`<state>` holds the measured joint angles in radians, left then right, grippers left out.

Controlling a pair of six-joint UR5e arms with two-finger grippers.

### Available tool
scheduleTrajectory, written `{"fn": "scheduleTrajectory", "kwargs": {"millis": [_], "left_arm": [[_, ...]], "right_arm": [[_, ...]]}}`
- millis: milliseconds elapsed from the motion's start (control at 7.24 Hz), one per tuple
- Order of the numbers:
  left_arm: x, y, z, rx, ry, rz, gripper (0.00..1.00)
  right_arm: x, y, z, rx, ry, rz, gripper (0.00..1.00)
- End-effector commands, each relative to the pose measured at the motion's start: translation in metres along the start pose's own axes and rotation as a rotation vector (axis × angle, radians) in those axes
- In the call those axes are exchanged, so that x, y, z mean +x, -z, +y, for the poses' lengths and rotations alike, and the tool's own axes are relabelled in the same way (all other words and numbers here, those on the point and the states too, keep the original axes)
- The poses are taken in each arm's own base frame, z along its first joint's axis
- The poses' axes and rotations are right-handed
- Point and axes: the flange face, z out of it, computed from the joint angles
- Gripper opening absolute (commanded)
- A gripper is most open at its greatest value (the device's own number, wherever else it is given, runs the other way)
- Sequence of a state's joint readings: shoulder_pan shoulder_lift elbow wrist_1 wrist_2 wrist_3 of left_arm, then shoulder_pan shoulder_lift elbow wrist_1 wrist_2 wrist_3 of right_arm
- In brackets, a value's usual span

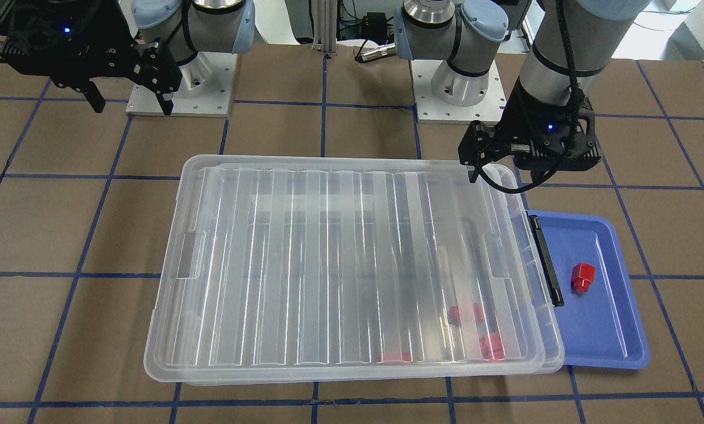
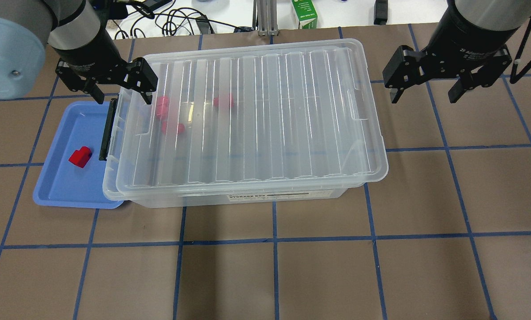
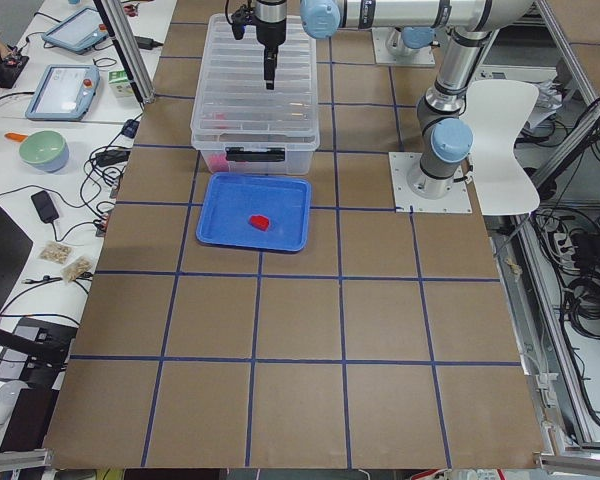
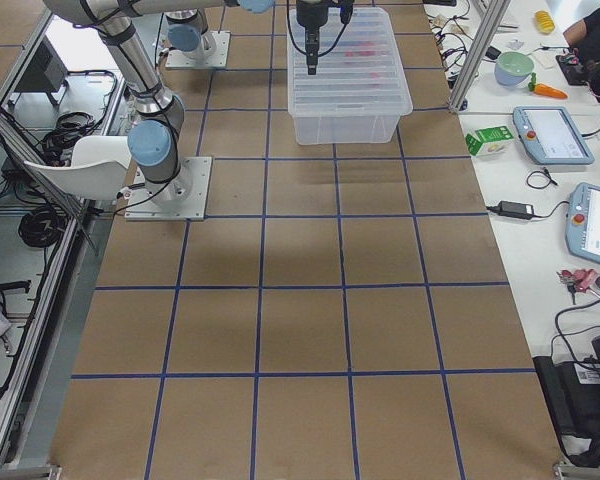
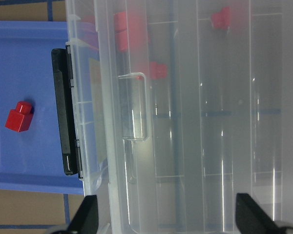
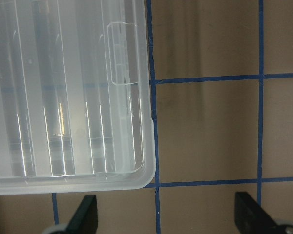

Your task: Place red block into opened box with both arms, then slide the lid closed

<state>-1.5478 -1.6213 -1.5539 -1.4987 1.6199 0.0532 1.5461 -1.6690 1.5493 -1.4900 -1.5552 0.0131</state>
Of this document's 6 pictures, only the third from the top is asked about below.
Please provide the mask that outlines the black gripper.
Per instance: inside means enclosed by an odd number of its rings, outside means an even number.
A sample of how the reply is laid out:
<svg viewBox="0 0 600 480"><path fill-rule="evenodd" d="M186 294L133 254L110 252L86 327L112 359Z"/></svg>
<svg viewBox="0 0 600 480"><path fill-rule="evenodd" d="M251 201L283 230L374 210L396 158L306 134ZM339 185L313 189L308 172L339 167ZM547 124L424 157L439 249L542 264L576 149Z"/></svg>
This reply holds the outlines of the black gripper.
<svg viewBox="0 0 600 480"><path fill-rule="evenodd" d="M263 78L267 90L275 89L277 49L286 41L287 1L256 0L254 24L257 40L266 48L263 53Z"/></svg>

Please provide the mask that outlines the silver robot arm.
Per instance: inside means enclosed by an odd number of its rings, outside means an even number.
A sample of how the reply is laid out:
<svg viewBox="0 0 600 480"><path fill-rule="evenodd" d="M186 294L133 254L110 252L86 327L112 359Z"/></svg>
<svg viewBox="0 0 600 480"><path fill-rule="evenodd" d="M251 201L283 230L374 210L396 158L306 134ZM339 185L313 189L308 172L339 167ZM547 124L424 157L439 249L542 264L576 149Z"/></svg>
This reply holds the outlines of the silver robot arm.
<svg viewBox="0 0 600 480"><path fill-rule="evenodd" d="M387 51L396 57L408 57L429 47L435 39L431 27L393 27L385 40Z"/></svg>
<svg viewBox="0 0 600 480"><path fill-rule="evenodd" d="M438 199L450 189L472 145L471 130L458 116L478 60L491 34L517 21L530 6L529 1L302 1L300 16L314 39L353 27L451 29L435 82L417 107L424 153L407 174L414 193Z"/></svg>

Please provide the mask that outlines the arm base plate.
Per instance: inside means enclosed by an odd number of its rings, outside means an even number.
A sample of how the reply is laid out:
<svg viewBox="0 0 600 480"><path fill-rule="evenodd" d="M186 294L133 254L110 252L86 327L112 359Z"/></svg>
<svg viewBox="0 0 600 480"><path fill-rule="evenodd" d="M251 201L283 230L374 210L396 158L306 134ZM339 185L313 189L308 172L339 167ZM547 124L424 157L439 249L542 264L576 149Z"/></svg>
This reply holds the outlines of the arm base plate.
<svg viewBox="0 0 600 480"><path fill-rule="evenodd" d="M375 63L388 66L433 68L431 27L375 27L372 29Z"/></svg>
<svg viewBox="0 0 600 480"><path fill-rule="evenodd" d="M390 152L395 210L402 213L471 214L468 187L461 167L446 180L426 176L421 153Z"/></svg>

